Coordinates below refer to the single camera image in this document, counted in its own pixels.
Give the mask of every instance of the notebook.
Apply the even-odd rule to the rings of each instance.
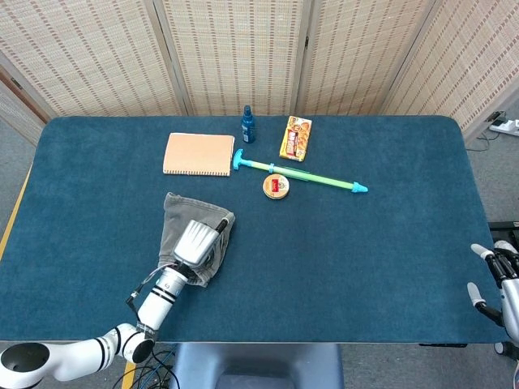
[[[231,135],[169,134],[164,174],[229,176],[234,137]]]

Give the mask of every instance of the robotic hand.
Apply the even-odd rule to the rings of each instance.
[[[191,220],[174,248],[175,263],[154,270],[127,299],[137,315],[136,327],[124,323],[106,335],[72,344],[17,344],[0,354],[0,389],[28,389],[52,375],[70,381],[111,365],[116,355],[140,363],[151,353],[157,331],[175,303],[193,269],[202,267],[228,224],[216,229]],[[160,278],[139,311],[133,300],[159,271]]]
[[[493,251],[476,244],[470,248],[487,263],[500,290],[502,311],[487,306],[478,286],[469,282],[467,289],[472,305],[495,324],[504,327],[508,336],[519,343],[519,254],[505,241],[496,242]]]

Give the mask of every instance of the floor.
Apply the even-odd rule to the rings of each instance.
[[[508,111],[519,118],[519,101]],[[519,138],[501,135],[485,152],[469,152],[470,163],[489,221],[519,220]],[[469,147],[481,148],[476,140]],[[34,147],[0,122],[0,236],[32,162]],[[0,342],[0,350],[9,347]],[[162,345],[159,349],[169,349]],[[509,389],[516,363],[495,354],[490,344],[434,348],[414,344],[343,346],[345,388]],[[69,383],[44,379],[41,388],[111,388],[124,371],[119,358],[110,368]]]

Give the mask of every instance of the gray towel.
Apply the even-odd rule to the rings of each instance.
[[[191,285],[207,286],[209,280],[217,273],[223,261],[227,244],[229,243],[230,230],[234,224],[234,214],[216,205],[204,203],[199,200],[188,199],[177,194],[168,193],[164,200],[164,228],[162,230],[161,251],[159,252],[159,266],[172,263],[173,248],[180,238],[187,223],[196,220],[205,223],[209,227],[216,228],[225,217],[229,224],[221,234],[220,241],[211,253],[204,266],[195,270],[196,276],[192,276],[187,283]]]

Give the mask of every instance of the blue table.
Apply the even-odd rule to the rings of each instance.
[[[471,306],[497,291],[470,243],[491,244],[457,124],[444,117],[313,121],[303,163],[278,157],[287,117],[58,118],[43,131],[0,262],[0,339],[79,340],[133,323],[128,293],[157,264],[167,192],[235,213],[225,261],[186,287],[163,341],[477,343],[506,338]],[[265,172],[164,175],[172,131],[232,134],[263,162],[369,187],[352,194]]]

